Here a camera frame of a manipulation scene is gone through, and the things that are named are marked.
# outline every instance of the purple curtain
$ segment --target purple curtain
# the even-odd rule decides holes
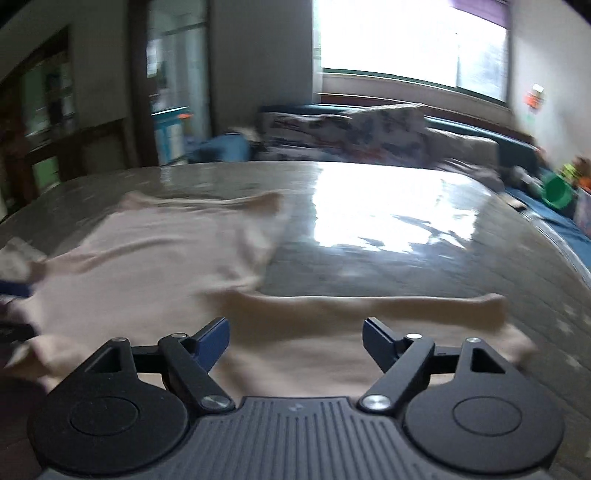
[[[452,0],[458,10],[509,28],[509,5],[499,0]]]

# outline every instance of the pillow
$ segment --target pillow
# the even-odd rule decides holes
[[[346,148],[351,119],[342,115],[290,115],[267,112],[261,115],[261,131],[266,146]]]
[[[402,103],[346,110],[348,153],[359,161],[424,167],[428,163],[423,105]]]

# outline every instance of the window frame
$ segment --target window frame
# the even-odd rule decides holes
[[[442,88],[444,90],[448,90],[449,92],[456,92],[461,93],[464,95],[468,95],[474,98],[478,98],[479,100],[494,103],[499,106],[503,106],[509,108],[510,100],[511,100],[511,75],[513,70],[513,3],[508,3],[508,28],[507,30],[507,37],[506,37],[506,59],[507,59],[507,69],[506,69],[506,81],[505,81],[505,91],[504,91],[504,100],[499,100],[494,97],[489,97],[488,95],[483,95],[478,92],[474,92],[472,90],[468,90],[462,87],[451,87],[449,85],[442,85],[440,83],[429,82],[428,80],[420,80],[415,79],[412,77],[404,77],[401,75],[394,75],[392,73],[381,73],[381,72],[367,72],[364,70],[349,70],[349,69],[333,69],[333,68],[322,68],[322,73],[342,73],[342,74],[349,74],[349,75],[361,75],[366,77],[379,77],[384,79],[390,80],[400,80],[403,82],[408,83],[416,83],[419,85],[426,85],[429,87],[435,88]],[[456,72],[456,83],[458,80],[458,72]]]

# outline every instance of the window pane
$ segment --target window pane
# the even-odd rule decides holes
[[[499,100],[505,97],[507,30],[457,11],[460,44],[458,87]]]
[[[455,86],[455,9],[447,0],[318,0],[323,68]]]

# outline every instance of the metal screw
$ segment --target metal screw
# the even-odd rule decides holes
[[[232,400],[222,395],[208,395],[200,401],[200,404],[208,410],[223,410],[228,408],[231,403]]]
[[[361,406],[370,411],[384,411],[392,406],[392,402],[385,395],[368,395],[361,399]]]

